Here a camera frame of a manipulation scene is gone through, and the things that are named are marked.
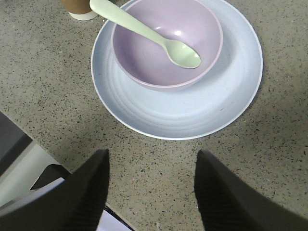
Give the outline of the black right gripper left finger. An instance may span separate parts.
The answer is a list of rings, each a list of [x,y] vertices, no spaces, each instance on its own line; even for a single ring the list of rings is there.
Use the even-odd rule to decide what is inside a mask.
[[[97,150],[64,182],[0,218],[2,231],[94,231],[108,195],[108,150]]]

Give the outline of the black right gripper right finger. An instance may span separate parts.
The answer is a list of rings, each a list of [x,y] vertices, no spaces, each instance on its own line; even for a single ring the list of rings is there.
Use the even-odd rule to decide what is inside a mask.
[[[206,231],[306,231],[307,219],[261,195],[208,150],[197,153],[194,192]]]

